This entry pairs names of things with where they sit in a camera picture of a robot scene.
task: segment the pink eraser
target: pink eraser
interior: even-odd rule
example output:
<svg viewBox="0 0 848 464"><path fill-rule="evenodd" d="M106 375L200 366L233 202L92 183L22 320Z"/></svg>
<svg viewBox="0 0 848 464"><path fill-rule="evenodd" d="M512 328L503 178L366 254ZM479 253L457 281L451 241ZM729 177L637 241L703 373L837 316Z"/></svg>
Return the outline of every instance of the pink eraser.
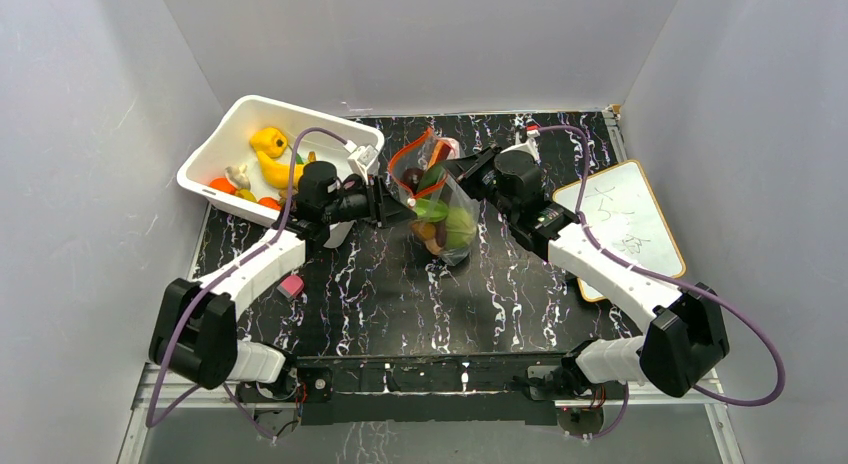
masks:
<svg viewBox="0 0 848 464"><path fill-rule="evenodd" d="M288 299L294 299L303 292L303 279L298 276L289 276L283 279L283 282L277 286L277 290L282 292Z"/></svg>

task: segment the gray wall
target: gray wall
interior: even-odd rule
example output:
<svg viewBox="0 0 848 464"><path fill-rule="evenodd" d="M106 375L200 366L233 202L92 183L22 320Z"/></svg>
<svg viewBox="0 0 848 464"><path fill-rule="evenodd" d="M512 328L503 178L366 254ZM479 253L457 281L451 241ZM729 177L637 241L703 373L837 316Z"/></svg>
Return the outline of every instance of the gray wall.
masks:
<svg viewBox="0 0 848 464"><path fill-rule="evenodd" d="M338 115L621 103L677 0L165 0L222 106Z"/></svg>
<svg viewBox="0 0 848 464"><path fill-rule="evenodd" d="M221 108L161 0L0 0L0 462L114 462Z"/></svg>
<svg viewBox="0 0 848 464"><path fill-rule="evenodd" d="M748 462L848 462L848 0L680 0L623 110L624 136L691 266L756 318L786 393L731 418ZM774 367L730 324L727 392Z"/></svg>

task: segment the toy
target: toy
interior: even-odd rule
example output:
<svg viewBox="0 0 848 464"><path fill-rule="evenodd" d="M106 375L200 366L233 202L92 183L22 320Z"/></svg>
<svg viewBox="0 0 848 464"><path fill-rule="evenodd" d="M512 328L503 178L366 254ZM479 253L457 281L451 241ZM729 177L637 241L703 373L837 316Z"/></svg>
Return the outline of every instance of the toy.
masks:
<svg viewBox="0 0 848 464"><path fill-rule="evenodd" d="M277 290L286 297L286 299L294 299L303 292L303 279L298 276L291 275L277 286Z"/></svg>
<svg viewBox="0 0 848 464"><path fill-rule="evenodd" d="M282 210L280 204L277 203L277 201L273 197L263 197L262 199L259 199L259 204L265 207L270 207L275 211Z"/></svg>
<svg viewBox="0 0 848 464"><path fill-rule="evenodd" d="M280 198L277 199L277 204L279 204L280 207L283 207L283 206L286 205L286 200L288 200L288 198L289 198L288 189L280 189L279 194L280 194ZM296 196L296 195L297 195L297 190L293 190L292 196Z"/></svg>
<svg viewBox="0 0 848 464"><path fill-rule="evenodd" d="M271 159L264 151L256 151L256 158L259 159L259 169L262 170L262 177L265 178L271 187L277 189L285 189L289 185L289 165L280 164ZM297 188L297 181L303 175L304 164L297 164L294 168L294 187Z"/></svg>
<svg viewBox="0 0 848 464"><path fill-rule="evenodd" d="M230 184L230 181L228 181L226 177L212 179L212 182L209 183L209 187L226 194L233 194L236 192L236 187Z"/></svg>
<svg viewBox="0 0 848 464"><path fill-rule="evenodd" d="M247 164L242 164L238 167L227 166L227 168L224 169L224 176L236 189L247 189L249 191L250 179L248 179L247 174L245 174L246 171Z"/></svg>
<svg viewBox="0 0 848 464"><path fill-rule="evenodd" d="M410 226L412 233L448 265L468 256L479 215L479 204L469 199L445 172L443 163L459 157L459 142L428 129L389 162L389 172L400 195L417 215Z"/></svg>
<svg viewBox="0 0 848 464"><path fill-rule="evenodd" d="M266 127L250 138L250 146L253 147L257 155L261 151L272 159L276 159L282 156L283 152L289 147L289 141L279 129Z"/></svg>
<svg viewBox="0 0 848 464"><path fill-rule="evenodd" d="M309 151L309 154L306 156L306 161L304 161L303 158L300 157L300 154L295 157L295 162L297 162L298 164L308 164L310 162L315 162L316 160L317 158L315 157L315 151Z"/></svg>
<svg viewBox="0 0 848 464"><path fill-rule="evenodd" d="M254 196L253 193L248 191L247 189L239 189L235 192L234 195L246 201L256 202L256 196Z"/></svg>

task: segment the black marble surface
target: black marble surface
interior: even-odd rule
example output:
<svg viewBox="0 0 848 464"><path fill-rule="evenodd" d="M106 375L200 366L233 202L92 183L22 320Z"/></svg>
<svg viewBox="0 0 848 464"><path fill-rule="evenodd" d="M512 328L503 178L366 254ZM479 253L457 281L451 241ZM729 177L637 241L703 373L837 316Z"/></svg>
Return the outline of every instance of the black marble surface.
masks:
<svg viewBox="0 0 848 464"><path fill-rule="evenodd" d="M592 139L593 171L615 164L600 112L461 115L358 119L380 129L388 159L427 126L468 152L511 144L516 125L568 123ZM566 133L541 138L549 192L577 180L576 141ZM289 302L266 291L239 321L240 337L271 342L298 356L422 356L569 350L589 338L638 333L608 302L586 303L565 272L518 247L490 206L471 255L448 267L433 258L406 226L354 226L337 249L314 250L297 273L306 285ZM196 265L202 275L250 247L265 229L212 209Z"/></svg>

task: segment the plastic bag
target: plastic bag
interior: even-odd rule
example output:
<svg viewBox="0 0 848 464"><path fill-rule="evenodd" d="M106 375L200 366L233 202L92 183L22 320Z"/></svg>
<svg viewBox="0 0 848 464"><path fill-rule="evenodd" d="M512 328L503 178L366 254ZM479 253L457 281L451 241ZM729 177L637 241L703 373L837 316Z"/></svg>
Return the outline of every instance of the plastic bag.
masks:
<svg viewBox="0 0 848 464"><path fill-rule="evenodd" d="M410 224L412 233L448 265L468 256L480 215L480 204L440 165L459 157L463 157L459 142L427 129L389 161L389 173L398 184L401 200L418 215Z"/></svg>

